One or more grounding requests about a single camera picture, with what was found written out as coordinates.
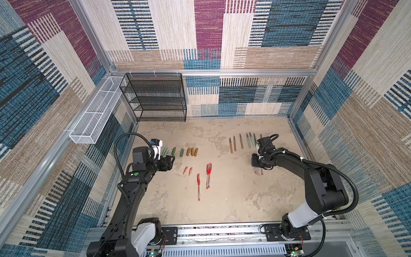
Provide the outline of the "brown pen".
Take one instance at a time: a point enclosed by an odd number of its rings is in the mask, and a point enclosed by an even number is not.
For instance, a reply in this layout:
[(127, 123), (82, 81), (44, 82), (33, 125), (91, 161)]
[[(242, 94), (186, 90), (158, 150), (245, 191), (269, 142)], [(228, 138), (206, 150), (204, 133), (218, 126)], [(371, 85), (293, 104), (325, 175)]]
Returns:
[(239, 140), (240, 140), (241, 148), (244, 149), (244, 143), (243, 143), (243, 139), (242, 139), (241, 134), (239, 134)]
[(233, 146), (232, 146), (231, 137), (229, 138), (229, 145), (230, 145), (230, 152), (231, 152), (231, 154), (233, 154)]

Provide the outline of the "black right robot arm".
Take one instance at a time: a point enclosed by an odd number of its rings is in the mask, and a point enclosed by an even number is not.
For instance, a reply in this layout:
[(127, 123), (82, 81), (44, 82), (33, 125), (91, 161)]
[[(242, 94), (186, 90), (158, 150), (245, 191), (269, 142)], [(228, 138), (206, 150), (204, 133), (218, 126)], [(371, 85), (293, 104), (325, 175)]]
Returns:
[(326, 214), (347, 205), (349, 197), (334, 166), (309, 161), (285, 148), (277, 148), (273, 144), (277, 138), (278, 134), (273, 134), (258, 139), (258, 152), (252, 155), (251, 164), (263, 170), (281, 167), (304, 180), (305, 202), (283, 215), (280, 225), (283, 239), (291, 241)]

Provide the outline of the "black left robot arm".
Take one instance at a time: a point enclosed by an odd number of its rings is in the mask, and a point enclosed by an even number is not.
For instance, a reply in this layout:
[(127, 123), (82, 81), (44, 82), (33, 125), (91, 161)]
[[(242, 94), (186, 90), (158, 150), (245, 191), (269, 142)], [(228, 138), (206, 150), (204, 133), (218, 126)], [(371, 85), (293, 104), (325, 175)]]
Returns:
[(140, 202), (158, 171), (169, 171), (174, 156), (159, 156), (150, 147), (133, 149), (133, 162), (118, 185), (122, 196), (113, 217), (99, 241), (90, 243), (88, 257), (143, 257), (149, 244), (162, 239), (157, 217), (143, 219), (136, 231), (133, 226)]

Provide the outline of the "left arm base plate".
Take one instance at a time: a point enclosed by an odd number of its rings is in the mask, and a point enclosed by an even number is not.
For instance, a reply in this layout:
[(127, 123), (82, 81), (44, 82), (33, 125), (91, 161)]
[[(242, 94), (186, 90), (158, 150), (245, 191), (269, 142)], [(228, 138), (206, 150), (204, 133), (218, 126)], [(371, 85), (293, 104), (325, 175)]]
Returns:
[(178, 237), (177, 227), (162, 227), (160, 235), (155, 237), (149, 245), (164, 246), (176, 245)]

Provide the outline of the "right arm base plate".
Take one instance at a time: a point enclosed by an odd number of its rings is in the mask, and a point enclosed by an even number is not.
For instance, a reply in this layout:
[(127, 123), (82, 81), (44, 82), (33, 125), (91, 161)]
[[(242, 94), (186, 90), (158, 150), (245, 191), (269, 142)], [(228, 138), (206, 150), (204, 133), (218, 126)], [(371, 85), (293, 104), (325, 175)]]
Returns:
[(306, 227), (294, 228), (280, 223), (273, 223), (262, 225), (260, 232), (266, 236), (268, 242), (311, 240), (310, 233)]

